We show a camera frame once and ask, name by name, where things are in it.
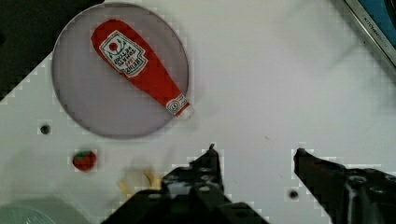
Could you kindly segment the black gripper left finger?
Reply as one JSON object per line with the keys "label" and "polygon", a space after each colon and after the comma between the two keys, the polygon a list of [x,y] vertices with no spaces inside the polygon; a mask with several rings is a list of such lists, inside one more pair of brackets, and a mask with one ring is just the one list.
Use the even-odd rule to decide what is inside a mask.
{"label": "black gripper left finger", "polygon": [[214,145],[163,177],[158,189],[135,193],[101,224],[269,224],[246,203],[224,194]]}

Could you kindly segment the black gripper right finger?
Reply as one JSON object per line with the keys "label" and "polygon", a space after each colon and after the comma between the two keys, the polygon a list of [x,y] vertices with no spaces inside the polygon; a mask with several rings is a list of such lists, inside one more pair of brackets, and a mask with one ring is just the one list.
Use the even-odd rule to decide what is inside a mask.
{"label": "black gripper right finger", "polygon": [[396,179],[373,168],[347,168],[299,148],[294,173],[332,224],[396,224]]}

